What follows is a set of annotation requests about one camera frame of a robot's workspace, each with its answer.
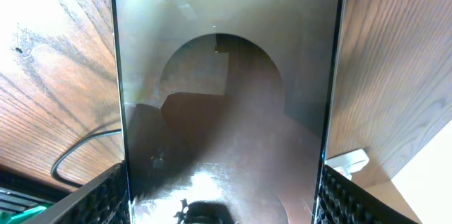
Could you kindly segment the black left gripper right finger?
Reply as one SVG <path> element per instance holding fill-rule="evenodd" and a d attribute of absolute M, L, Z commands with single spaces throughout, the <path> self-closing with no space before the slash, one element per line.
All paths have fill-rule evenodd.
<path fill-rule="evenodd" d="M 315 207 L 315 224 L 415 224 L 327 165 Z"/>

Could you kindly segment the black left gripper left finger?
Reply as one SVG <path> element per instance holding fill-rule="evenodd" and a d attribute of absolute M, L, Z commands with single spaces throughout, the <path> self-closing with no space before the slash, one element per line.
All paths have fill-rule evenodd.
<path fill-rule="evenodd" d="M 117 163 L 24 224 L 128 223 L 125 163 Z"/>

